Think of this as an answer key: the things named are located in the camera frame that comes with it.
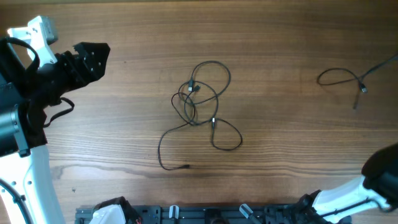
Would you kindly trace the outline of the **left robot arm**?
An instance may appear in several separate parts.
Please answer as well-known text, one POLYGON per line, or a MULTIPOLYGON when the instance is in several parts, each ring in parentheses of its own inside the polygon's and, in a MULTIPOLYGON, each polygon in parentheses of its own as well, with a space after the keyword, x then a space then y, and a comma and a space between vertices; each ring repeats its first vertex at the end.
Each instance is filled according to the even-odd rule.
POLYGON ((1 199, 12 223, 65 223, 49 166, 44 129, 53 120, 48 106, 72 105, 64 93, 83 88, 105 74, 106 43, 80 42, 75 53, 55 54, 41 64, 31 45, 14 37, 1 39, 1 199))

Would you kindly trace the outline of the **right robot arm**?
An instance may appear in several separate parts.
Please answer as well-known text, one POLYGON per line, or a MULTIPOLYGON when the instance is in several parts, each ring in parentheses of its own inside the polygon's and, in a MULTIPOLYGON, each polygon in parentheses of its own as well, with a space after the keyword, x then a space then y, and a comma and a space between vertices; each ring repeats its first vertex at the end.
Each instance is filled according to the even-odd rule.
POLYGON ((397 144, 375 152, 360 177, 339 187, 304 195, 295 205, 295 223, 346 223, 355 213, 397 210, 397 144))

